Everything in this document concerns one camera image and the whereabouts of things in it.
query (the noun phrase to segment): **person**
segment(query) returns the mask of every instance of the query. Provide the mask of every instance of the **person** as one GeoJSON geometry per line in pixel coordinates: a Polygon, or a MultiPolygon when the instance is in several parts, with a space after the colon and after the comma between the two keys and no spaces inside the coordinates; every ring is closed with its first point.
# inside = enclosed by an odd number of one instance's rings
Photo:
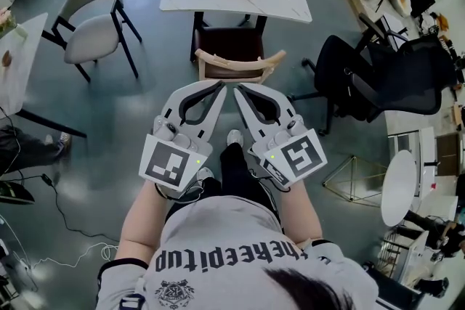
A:
{"type": "MultiPolygon", "coordinates": [[[[445,258],[455,257],[460,250],[465,253],[464,225],[454,221],[438,222],[438,219],[421,217],[412,211],[407,212],[405,220],[428,231],[426,246],[434,250],[439,249],[445,258]]],[[[401,229],[400,234],[411,239],[418,237],[418,232],[410,229],[401,229]]]]}
{"type": "Polygon", "coordinates": [[[222,185],[202,168],[202,198],[175,204],[166,219],[166,199],[145,181],[115,260],[98,274],[97,310],[374,307],[376,283],[323,239],[303,181],[281,193],[281,227],[242,146],[232,130],[220,156],[222,185]]]}
{"type": "Polygon", "coordinates": [[[0,175],[29,167],[49,166],[57,162],[69,152],[71,139],[70,134],[61,132],[58,141],[54,141],[52,136],[47,134],[43,142],[24,133],[18,127],[2,127],[0,129],[0,175]]]}

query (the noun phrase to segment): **brown leather seat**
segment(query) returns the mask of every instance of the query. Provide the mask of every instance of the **brown leather seat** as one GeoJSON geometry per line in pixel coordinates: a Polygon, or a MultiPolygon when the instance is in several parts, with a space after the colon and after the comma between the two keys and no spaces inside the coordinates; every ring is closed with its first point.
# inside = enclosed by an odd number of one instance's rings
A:
{"type": "MultiPolygon", "coordinates": [[[[262,36],[253,28],[204,28],[195,32],[195,49],[232,61],[263,59],[262,36]]],[[[213,79],[257,78],[261,70],[234,71],[205,65],[205,77],[213,79]]]]}

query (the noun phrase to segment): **white t-shirt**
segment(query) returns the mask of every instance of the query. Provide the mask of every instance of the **white t-shirt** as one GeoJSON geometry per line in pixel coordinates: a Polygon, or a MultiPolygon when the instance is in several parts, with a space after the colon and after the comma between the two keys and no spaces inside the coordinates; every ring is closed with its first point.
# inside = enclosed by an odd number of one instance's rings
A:
{"type": "Polygon", "coordinates": [[[299,249],[266,208],[239,197],[209,197],[166,222],[147,267],[135,258],[103,265],[97,310],[295,309],[265,269],[294,269],[371,310],[376,283],[325,240],[299,249]]]}

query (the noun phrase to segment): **gray chair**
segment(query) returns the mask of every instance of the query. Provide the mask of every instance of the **gray chair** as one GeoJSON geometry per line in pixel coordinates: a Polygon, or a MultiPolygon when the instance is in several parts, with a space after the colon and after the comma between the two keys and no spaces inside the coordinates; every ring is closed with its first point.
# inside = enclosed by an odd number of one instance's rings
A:
{"type": "Polygon", "coordinates": [[[54,42],[65,50],[65,62],[75,65],[83,77],[90,82],[90,77],[82,68],[81,63],[92,60],[97,63],[99,58],[112,54],[118,47],[118,44],[121,43],[131,69],[136,78],[138,78],[139,74],[134,66],[134,61],[129,53],[123,35],[122,24],[126,23],[141,43],[142,38],[123,11],[123,0],[113,0],[110,14],[93,17],[77,27],[69,23],[70,18],[80,8],[92,1],[94,0],[66,0],[52,26],[52,32],[56,37],[54,42]],[[58,31],[58,25],[62,25],[73,32],[68,42],[63,39],[58,31]]]}

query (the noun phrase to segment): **black sleeve trim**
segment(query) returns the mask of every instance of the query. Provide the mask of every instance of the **black sleeve trim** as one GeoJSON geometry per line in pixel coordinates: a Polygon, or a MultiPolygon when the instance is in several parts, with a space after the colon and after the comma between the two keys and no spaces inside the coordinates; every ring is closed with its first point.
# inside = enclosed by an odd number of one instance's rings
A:
{"type": "Polygon", "coordinates": [[[100,282],[102,278],[102,274],[106,269],[109,269],[110,267],[114,267],[114,266],[119,266],[119,265],[137,265],[137,266],[142,267],[145,270],[148,269],[148,265],[144,261],[139,260],[138,258],[120,258],[119,260],[110,261],[110,262],[103,264],[103,266],[100,268],[99,274],[97,276],[97,280],[100,282]]]}
{"type": "Polygon", "coordinates": [[[317,245],[325,244],[325,243],[334,244],[333,242],[330,242],[329,240],[326,240],[326,239],[319,239],[319,240],[316,240],[316,241],[312,242],[312,247],[316,247],[317,245]]]}

